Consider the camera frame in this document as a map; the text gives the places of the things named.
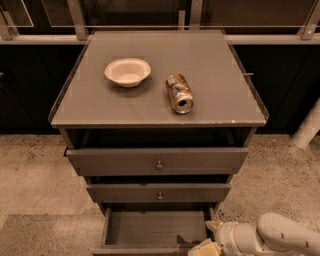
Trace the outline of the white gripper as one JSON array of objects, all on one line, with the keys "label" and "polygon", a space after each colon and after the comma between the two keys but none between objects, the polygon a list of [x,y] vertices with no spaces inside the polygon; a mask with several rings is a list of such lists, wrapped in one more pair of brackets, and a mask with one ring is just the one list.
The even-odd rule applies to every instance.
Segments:
[{"label": "white gripper", "polygon": [[189,250],[187,256],[223,256],[222,252],[226,256],[243,256],[255,252],[257,244],[255,224],[206,221],[205,225],[215,233],[215,241],[218,244],[208,238]]}]

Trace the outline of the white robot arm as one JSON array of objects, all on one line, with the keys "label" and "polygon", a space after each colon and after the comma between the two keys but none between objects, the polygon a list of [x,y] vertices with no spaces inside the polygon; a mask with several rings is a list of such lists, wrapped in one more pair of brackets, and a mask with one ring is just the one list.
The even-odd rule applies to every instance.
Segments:
[{"label": "white robot arm", "polygon": [[188,256],[320,256],[320,234],[276,213],[256,222],[206,221],[215,241],[206,239]]}]

